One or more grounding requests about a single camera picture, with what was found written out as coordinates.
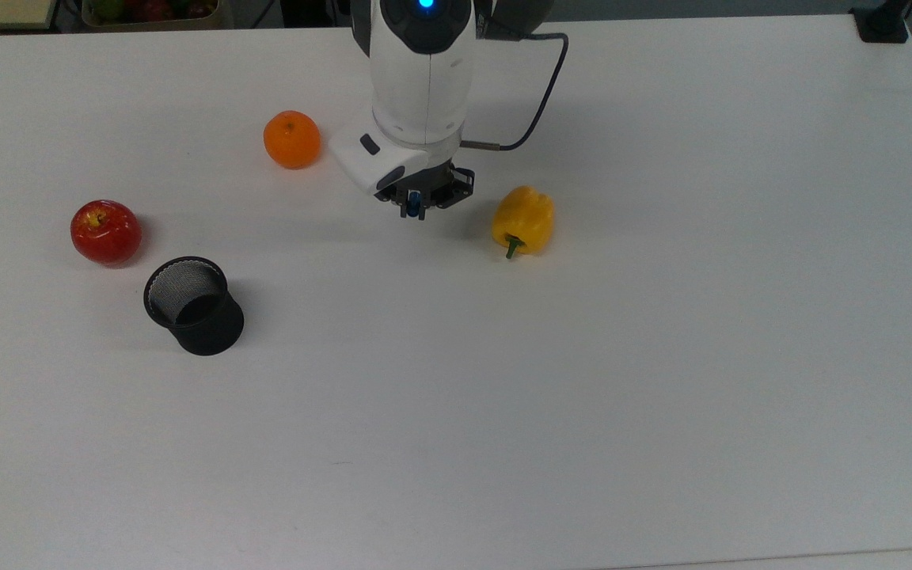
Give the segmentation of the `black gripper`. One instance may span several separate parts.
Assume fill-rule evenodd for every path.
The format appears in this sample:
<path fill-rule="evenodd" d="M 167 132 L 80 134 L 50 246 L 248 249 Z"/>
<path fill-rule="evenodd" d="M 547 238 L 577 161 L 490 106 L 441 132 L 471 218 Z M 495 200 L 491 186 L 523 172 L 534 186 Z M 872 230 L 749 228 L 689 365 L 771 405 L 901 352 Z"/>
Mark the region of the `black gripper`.
<path fill-rule="evenodd" d="M 375 198 L 399 206 L 402 218 L 412 217 L 413 210 L 424 221 L 427 210 L 444 210 L 471 197 L 474 185 L 475 172 L 453 166 L 450 160 L 416 173 L 401 166 L 377 183 Z"/>

